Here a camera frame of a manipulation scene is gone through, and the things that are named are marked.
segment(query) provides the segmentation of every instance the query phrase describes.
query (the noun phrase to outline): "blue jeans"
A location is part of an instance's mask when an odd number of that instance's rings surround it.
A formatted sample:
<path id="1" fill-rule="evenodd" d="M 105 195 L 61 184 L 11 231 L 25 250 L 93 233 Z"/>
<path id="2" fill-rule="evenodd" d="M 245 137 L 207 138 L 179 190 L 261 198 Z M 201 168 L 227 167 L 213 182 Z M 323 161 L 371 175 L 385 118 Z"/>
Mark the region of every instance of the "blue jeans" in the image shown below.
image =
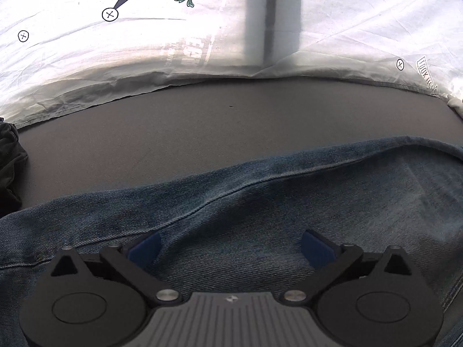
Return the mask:
<path id="1" fill-rule="evenodd" d="M 23 299 L 64 245 L 98 252 L 160 231 L 148 271 L 189 291 L 275 294 L 313 272 L 307 228 L 402 245 L 444 311 L 463 285 L 463 148 L 394 137 L 267 158 L 165 184 L 60 198 L 0 219 L 0 346 L 25 347 Z M 441 347 L 463 346 L 463 322 Z"/>

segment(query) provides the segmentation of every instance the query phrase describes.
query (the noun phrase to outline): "black fabric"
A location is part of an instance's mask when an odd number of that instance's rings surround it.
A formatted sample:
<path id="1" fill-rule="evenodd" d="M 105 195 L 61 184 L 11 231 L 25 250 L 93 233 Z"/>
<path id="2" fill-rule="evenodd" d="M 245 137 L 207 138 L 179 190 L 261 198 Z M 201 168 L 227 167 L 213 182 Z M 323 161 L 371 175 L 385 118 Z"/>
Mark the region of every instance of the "black fabric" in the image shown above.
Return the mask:
<path id="1" fill-rule="evenodd" d="M 28 155 L 19 143 L 14 124 L 0 118 L 0 218 L 18 211 L 22 202 L 11 188 L 15 176 L 24 169 Z"/>

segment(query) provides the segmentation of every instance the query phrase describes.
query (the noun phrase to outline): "white fabric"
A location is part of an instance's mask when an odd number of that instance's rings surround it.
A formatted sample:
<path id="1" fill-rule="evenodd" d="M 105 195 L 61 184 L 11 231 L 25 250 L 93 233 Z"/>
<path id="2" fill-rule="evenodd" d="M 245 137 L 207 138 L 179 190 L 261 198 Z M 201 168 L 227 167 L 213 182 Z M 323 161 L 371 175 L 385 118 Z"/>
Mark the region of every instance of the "white fabric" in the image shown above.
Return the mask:
<path id="1" fill-rule="evenodd" d="M 463 99 L 463 0 L 127 0 L 103 20 L 117 1 L 0 0 L 0 116 L 20 128 L 207 77 L 324 76 Z"/>

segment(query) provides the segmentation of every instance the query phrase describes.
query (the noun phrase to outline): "dark gray tabletop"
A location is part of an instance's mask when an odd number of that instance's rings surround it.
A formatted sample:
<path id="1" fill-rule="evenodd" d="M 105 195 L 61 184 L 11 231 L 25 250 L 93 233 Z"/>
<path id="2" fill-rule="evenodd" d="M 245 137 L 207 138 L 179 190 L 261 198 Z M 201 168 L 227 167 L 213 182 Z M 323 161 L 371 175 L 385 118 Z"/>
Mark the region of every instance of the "dark gray tabletop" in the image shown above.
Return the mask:
<path id="1" fill-rule="evenodd" d="M 19 131 L 23 208 L 64 195 L 169 181 L 240 162 L 395 135 L 463 145 L 444 101 L 316 80 L 221 80 L 128 97 Z M 463 314 L 463 295 L 442 333 Z"/>

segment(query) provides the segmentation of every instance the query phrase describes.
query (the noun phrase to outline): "circled x symbol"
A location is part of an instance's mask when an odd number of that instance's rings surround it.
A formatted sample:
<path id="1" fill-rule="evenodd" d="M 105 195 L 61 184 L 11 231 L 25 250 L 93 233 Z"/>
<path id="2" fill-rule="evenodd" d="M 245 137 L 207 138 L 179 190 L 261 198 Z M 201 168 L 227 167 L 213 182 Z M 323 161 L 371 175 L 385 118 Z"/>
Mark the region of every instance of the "circled x symbol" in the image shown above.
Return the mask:
<path id="1" fill-rule="evenodd" d="M 27 39 L 29 39 L 29 33 L 25 30 L 21 30 L 18 34 L 19 41 L 25 42 Z"/>
<path id="2" fill-rule="evenodd" d="M 119 12 L 114 8 L 107 8 L 103 10 L 102 16 L 105 21 L 112 22 L 117 19 Z"/>
<path id="3" fill-rule="evenodd" d="M 398 59 L 397 60 L 397 69 L 404 70 L 404 67 L 405 67 L 404 60 Z"/>

